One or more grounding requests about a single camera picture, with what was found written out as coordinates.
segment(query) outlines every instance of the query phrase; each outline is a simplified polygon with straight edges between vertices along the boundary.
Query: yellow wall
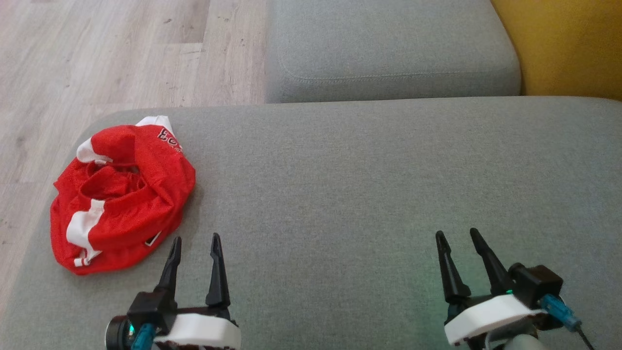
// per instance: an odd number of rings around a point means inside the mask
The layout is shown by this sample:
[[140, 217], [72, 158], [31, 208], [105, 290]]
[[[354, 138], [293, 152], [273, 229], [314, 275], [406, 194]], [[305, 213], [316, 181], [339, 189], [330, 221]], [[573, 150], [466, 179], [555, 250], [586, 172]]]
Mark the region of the yellow wall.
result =
[[622, 100], [622, 0], [492, 0], [525, 95]]

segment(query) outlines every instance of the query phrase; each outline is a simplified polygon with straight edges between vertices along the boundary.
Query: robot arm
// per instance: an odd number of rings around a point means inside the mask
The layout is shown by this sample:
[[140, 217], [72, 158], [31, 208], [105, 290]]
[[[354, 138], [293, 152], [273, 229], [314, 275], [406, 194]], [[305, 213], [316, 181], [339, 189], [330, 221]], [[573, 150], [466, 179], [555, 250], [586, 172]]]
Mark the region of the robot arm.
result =
[[108, 350], [240, 349], [241, 332], [231, 319], [231, 304], [220, 236], [214, 234], [206, 306], [177, 308], [175, 284], [182, 239], [175, 238], [160, 282], [153, 292], [136, 295], [126, 315], [115, 316], [106, 329]]
[[[537, 340], [538, 331], [565, 326], [583, 334], [580, 320], [559, 296], [564, 283], [561, 277], [543, 265], [526, 268], [515, 263], [507, 271], [479, 231], [471, 229], [470, 234], [486, 267], [490, 295], [471, 297], [444, 233], [436, 233], [445, 301], [449, 304], [445, 321], [449, 344], [467, 343], [471, 350], [488, 350], [492, 341], [507, 341], [498, 348], [541, 350], [546, 347]], [[593, 349], [584, 335], [582, 338]]]

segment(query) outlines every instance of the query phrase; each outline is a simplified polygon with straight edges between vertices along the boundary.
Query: cushion seam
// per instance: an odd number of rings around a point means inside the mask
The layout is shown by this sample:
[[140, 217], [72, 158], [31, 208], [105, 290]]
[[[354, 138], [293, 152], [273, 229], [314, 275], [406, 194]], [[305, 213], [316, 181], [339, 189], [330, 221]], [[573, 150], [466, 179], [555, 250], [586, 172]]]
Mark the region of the cushion seam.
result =
[[506, 67], [500, 69], [492, 69], [492, 70], [475, 70], [463, 72], [459, 70], [448, 70], [445, 72], [435, 72], [435, 73], [400, 73], [400, 74], [371, 74], [371, 75], [354, 75], [352, 77], [325, 77], [325, 78], [312, 78], [312, 77], [300, 77], [298, 75], [294, 75], [290, 72], [283, 61], [281, 60], [281, 46], [277, 44], [276, 48], [276, 59], [279, 63], [279, 67], [290, 77], [295, 80], [309, 80], [313, 82], [342, 82], [342, 81], [365, 81], [365, 80], [392, 80], [392, 79], [406, 79], [411, 77], [433, 77], [434, 75], [458, 75], [458, 74], [477, 74], [477, 73], [492, 73], [492, 72], [502, 72], [503, 70], [507, 70], [512, 65], [508, 65]]

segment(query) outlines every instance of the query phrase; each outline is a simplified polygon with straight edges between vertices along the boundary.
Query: gray fabric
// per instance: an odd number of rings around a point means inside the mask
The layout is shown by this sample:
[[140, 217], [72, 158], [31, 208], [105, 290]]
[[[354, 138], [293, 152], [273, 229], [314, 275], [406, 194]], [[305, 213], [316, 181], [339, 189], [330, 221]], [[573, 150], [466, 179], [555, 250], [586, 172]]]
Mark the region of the gray fabric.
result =
[[[169, 115], [197, 169], [179, 228], [180, 306], [200, 305], [212, 232], [245, 349], [450, 349], [434, 233], [474, 294], [468, 229], [508, 267], [544, 264], [597, 349], [622, 344], [622, 103], [499, 97], [136, 110]], [[48, 213], [0, 330], [3, 350], [102, 349], [108, 320], [153, 288], [170, 238], [129, 270], [57, 265]], [[576, 334], [542, 336], [583, 350]]]
[[519, 93], [489, 0], [272, 0], [268, 17], [268, 102]]

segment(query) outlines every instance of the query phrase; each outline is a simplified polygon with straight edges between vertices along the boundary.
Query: wooden floor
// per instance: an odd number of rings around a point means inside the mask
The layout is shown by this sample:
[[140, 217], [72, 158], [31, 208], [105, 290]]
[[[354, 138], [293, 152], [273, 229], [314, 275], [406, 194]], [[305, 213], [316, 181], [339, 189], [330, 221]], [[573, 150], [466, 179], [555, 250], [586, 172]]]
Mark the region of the wooden floor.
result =
[[0, 1], [0, 321], [89, 124], [132, 108], [263, 102], [266, 1]]

